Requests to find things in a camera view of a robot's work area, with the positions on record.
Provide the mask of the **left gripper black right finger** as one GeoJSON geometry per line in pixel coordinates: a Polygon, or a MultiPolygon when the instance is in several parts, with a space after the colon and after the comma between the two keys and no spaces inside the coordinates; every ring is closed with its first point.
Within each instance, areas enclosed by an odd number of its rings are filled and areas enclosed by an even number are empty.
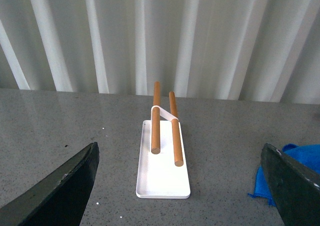
{"type": "Polygon", "coordinates": [[[320,175],[266,143],[261,166],[276,208],[286,226],[320,224],[320,175]]]}

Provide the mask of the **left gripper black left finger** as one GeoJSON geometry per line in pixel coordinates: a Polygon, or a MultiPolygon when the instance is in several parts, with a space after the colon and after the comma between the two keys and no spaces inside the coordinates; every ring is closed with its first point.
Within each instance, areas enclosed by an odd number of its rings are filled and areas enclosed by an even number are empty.
{"type": "Polygon", "coordinates": [[[90,143],[25,193],[0,209],[2,226],[78,226],[100,161],[90,143]]]}

